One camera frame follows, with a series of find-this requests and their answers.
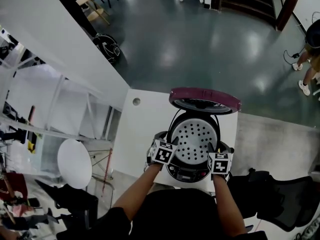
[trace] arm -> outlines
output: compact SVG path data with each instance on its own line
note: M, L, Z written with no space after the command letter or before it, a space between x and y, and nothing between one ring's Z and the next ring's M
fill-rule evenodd
M224 233L229 237L246 234L244 219L230 193L224 178L213 176L216 206Z
M162 164L152 164L115 202L113 207L121 207L129 221L132 221L145 200Z

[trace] black bag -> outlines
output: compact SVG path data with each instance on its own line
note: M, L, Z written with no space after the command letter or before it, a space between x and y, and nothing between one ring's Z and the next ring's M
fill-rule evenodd
M110 35L99 34L92 41L111 64L118 60L121 51L116 40Z

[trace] gray floor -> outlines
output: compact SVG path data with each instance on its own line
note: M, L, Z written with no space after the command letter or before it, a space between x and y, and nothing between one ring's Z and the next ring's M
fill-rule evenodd
M199 0L111 0L111 5L102 5L111 26L100 20L93 25L120 43L123 56L115 68L132 88L215 89L241 99L246 114L320 127L317 98L298 88L308 65L295 72L283 59L284 50L292 55L304 44L293 17L278 32L246 14L205 9Z

